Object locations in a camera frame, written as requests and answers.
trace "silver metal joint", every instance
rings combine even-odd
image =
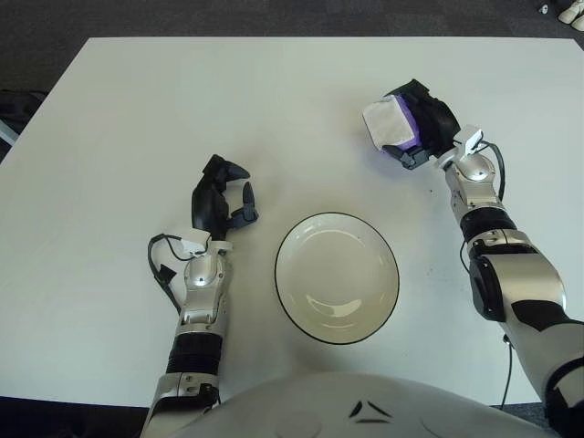
[[[478,208],[504,209],[493,188],[495,166],[480,153],[466,155],[446,170],[451,190],[451,207],[456,222]]]
[[[479,242],[483,242],[485,246],[496,246],[496,245],[531,245],[531,241],[525,233],[517,230],[490,230],[479,235],[476,235],[468,243],[467,249],[470,250],[473,246],[478,245]]]

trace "gray floor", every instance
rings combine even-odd
[[[0,0],[0,88],[51,89],[88,37],[573,38],[571,0]]]

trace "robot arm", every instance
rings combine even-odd
[[[502,191],[495,193],[495,167],[477,152],[482,131],[460,130],[448,107],[415,79],[367,107],[363,117],[375,146],[406,169],[436,157],[467,243],[474,306],[501,324],[550,425],[563,436],[582,436],[584,323],[566,316],[558,272],[517,230]]]
[[[226,183],[249,178],[243,168],[214,155],[193,191],[193,230],[189,240],[157,235],[149,243],[149,265],[154,278],[179,311],[179,321],[166,373],[159,379],[141,436],[169,436],[204,415],[220,402],[217,373],[227,325],[227,288],[231,267],[225,241],[228,229],[242,228],[257,220],[251,184],[244,185],[244,206],[231,213],[223,196]],[[170,283],[176,274],[169,267],[157,269],[151,247],[162,239],[180,241],[186,261],[186,298],[178,304]]]
[[[438,162],[467,243],[476,310],[501,324],[545,403],[550,425],[564,436],[578,428],[581,433],[584,323],[564,313],[558,272],[507,215],[487,158],[474,153]]]

